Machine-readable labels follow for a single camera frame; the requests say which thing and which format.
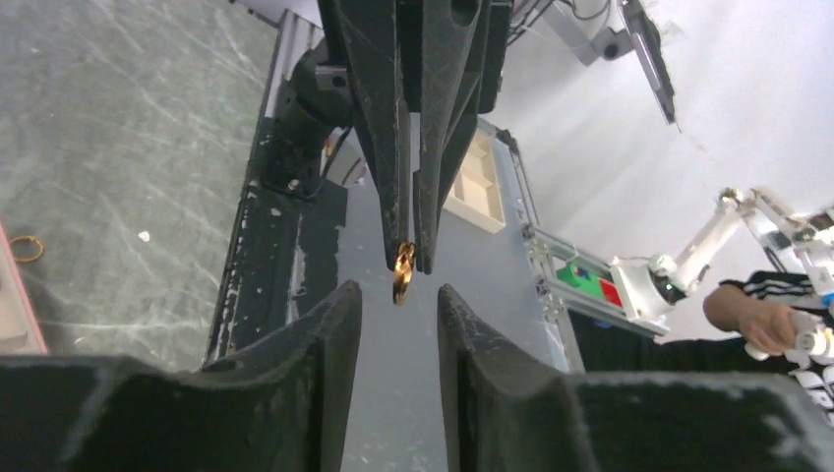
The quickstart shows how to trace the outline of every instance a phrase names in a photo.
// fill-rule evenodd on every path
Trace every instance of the green block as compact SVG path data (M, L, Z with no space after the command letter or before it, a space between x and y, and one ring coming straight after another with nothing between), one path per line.
M556 277L576 290L585 292L595 298L605 299L599 277L575 264L568 264L564 268L557 270Z

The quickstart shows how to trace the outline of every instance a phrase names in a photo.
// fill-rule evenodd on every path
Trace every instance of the striped sleeve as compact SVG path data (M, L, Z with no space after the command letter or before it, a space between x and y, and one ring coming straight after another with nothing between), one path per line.
M741 289L748 297L762 300L773 296L802 297L813 292L807 275L803 273L773 272L759 270L747 281L722 280L719 285L733 285Z

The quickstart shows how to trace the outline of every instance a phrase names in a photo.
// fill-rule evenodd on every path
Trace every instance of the red box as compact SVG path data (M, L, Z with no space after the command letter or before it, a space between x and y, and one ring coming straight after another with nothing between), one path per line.
M620 299L620 292L617 291L616 285L601 278L600 287L602 288L602 294L606 300L617 305L618 307L623 305L623 300Z
M0 225L0 355L47 352L12 248Z

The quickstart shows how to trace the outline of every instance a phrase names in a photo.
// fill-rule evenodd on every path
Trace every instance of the gold ring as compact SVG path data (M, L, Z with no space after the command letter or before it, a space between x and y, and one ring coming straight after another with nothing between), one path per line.
M396 261L393 265L393 304L396 306L405 303L405 297L408 296L408 285L414 273L416 252L414 243L409 241L403 241L396 252Z
M21 243L32 243L37 246L37 253L30 257L30 258L19 258L15 255L15 245ZM43 241L40 240L37 236L18 236L17 238L12 238L9 240L9 248L12 250L12 257L15 259L15 262L18 264L28 264L37 261L38 259L43 257L43 253L46 252L46 245L43 244Z

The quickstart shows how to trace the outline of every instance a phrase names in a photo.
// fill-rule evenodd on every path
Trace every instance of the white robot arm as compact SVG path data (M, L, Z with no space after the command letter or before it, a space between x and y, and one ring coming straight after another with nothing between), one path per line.
M676 258L659 254L645 264L615 258L611 274L626 317L638 325L665 324L676 303L698 289L710 262L733 233L745 224L753 231L758 214L791 241L814 290L834 306L834 241L824 235L828 228L834 232L834 208L813 218L798 217L772 191L757 187L748 192L722 191L713 216Z

